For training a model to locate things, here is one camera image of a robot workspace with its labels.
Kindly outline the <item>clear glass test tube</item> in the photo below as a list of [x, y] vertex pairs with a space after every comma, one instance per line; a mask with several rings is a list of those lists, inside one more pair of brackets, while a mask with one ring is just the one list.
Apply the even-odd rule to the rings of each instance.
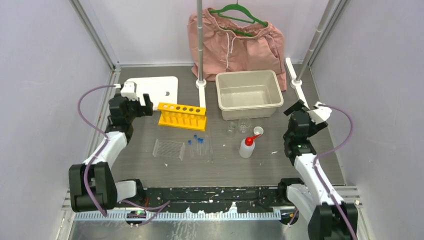
[[206, 140], [206, 143], [205, 143], [206, 155], [208, 157], [207, 162], [212, 164], [214, 162], [214, 160], [213, 160], [213, 149], [212, 149], [212, 138], [211, 138], [211, 134], [209, 132], [205, 135], [205, 140]]

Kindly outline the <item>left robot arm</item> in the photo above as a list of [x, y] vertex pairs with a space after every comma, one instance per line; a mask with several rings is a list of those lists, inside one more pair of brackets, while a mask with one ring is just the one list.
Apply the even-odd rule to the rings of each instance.
[[137, 178], [115, 181], [111, 166], [132, 138], [135, 118], [152, 116], [153, 103], [147, 93], [140, 100], [130, 100], [117, 93], [109, 100], [107, 127], [103, 140], [94, 153], [81, 164], [68, 170], [70, 204], [74, 212], [100, 211], [103, 215], [127, 200], [141, 206], [146, 200], [142, 182]]

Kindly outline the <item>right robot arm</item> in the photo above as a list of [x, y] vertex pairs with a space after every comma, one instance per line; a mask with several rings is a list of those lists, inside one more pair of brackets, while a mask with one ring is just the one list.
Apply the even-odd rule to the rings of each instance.
[[351, 138], [349, 129], [346, 139], [337, 147], [317, 154], [310, 137], [328, 126], [334, 106], [317, 102], [310, 109], [303, 100], [298, 100], [284, 114], [289, 117], [287, 131], [283, 135], [284, 153], [300, 178], [283, 178], [278, 184], [277, 198], [283, 205], [294, 204], [296, 210], [285, 222], [294, 224], [300, 214], [307, 222], [307, 233], [311, 240], [356, 240], [358, 210], [335, 190], [324, 173], [319, 159], [344, 146]]

